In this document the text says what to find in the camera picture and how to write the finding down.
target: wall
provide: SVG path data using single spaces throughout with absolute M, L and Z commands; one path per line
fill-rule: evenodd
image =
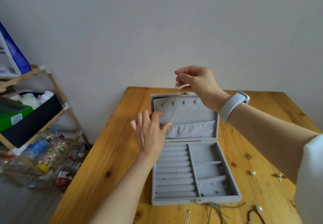
M 128 86 L 212 68 L 231 90 L 286 92 L 323 129 L 323 0 L 0 0 L 30 63 L 49 65 L 95 142 Z

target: floor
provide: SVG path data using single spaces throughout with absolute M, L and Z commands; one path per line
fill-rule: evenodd
M 27 189 L 17 178 L 0 175 L 1 224 L 45 224 L 62 198 L 59 192 Z M 19 182 L 25 184 L 29 178 Z

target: black storage box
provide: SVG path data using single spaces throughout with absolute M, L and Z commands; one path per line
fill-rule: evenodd
M 32 92 L 35 97 L 43 93 Z M 43 128 L 52 118 L 63 109 L 56 95 L 53 95 L 45 103 L 40 105 L 23 120 L 2 132 L 15 147 L 20 148 L 30 138 L 32 138 L 41 128 Z

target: light blue watch strap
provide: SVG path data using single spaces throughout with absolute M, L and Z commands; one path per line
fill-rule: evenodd
M 249 96 L 244 92 L 238 91 L 234 96 L 232 96 L 222 107 L 220 111 L 220 118 L 228 123 L 228 116 L 237 105 L 242 102 L 249 103 Z

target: wooden table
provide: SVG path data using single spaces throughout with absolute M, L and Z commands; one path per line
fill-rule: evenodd
M 144 109 L 150 110 L 151 94 L 171 93 L 174 89 L 128 87 L 100 137 L 88 154 L 71 185 L 60 201 L 50 223 L 87 223 L 95 210 L 109 195 L 135 161 L 138 146 L 130 121 Z M 281 92 L 245 91 L 250 105 L 282 120 L 320 132 L 291 99 Z M 271 165 L 230 124 L 220 122 L 219 142 L 243 201 L 240 209 L 224 209 L 228 224 L 245 224 L 252 201 L 261 205 L 265 222 L 301 223 L 293 203 L 295 185 L 284 179 L 281 183 L 272 175 Z M 255 180 L 248 175 L 254 170 Z M 151 173 L 142 191 L 135 219 L 138 224 L 182 224 L 189 209 L 189 224 L 207 224 L 210 207 L 206 205 L 152 206 Z M 261 223 L 252 214 L 254 224 Z M 220 223 L 212 210 L 210 223 Z

